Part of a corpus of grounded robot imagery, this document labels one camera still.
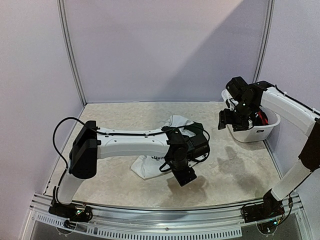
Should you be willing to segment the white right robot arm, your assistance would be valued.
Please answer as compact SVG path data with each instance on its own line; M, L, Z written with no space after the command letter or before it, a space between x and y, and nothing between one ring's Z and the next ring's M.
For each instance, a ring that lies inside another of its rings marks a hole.
M264 198L283 200L320 167L320 112L267 81L232 78L221 92L218 128L241 143L266 141L281 179Z

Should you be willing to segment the white and green t-shirt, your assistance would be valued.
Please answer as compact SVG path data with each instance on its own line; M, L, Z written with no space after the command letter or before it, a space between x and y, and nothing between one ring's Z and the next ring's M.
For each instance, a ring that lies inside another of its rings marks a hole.
M171 115L160 128L155 129L156 133L162 132L164 127L175 129L186 137L195 137L202 134L204 126L202 123L195 122L181 115ZM170 170L168 166L164 167L164 171L160 167L166 163L165 155L170 146L167 144L167 136L162 133L157 139L150 139L151 146L145 151L140 152L140 156L130 166L130 170L143 180L157 178Z

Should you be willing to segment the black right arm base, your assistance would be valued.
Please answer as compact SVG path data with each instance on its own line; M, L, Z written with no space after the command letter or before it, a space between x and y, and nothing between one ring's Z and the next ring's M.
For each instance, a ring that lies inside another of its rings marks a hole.
M291 193L292 191L287 195L289 212L286 216L285 209L283 207L283 199L277 200L275 196L272 194L271 189L264 194L262 198L263 203L246 203L240 209L240 214L244 219L245 223L257 222L260 220L266 220L268 218L275 218L276 216L281 215L280 219L273 224L274 226L279 226L289 217L289 215L292 212L294 203L293 198L291 197Z

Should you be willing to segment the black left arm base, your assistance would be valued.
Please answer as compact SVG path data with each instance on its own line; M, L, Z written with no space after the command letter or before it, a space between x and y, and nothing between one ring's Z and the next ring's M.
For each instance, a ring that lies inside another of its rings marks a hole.
M62 204L58 200L58 190L56 186L52 191L52 201L48 213L68 219L70 222L88 223L93 218L93 209L86 204Z

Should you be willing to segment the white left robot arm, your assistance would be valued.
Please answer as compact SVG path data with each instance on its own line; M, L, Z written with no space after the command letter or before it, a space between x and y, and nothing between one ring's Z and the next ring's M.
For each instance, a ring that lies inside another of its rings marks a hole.
M183 187L197 178L189 166L188 142L178 128L118 131L98 128L95 121L89 121L73 142L66 169L56 188L54 207L63 217L70 217L75 211L71 202L78 188L97 174L98 160L109 157L163 157Z

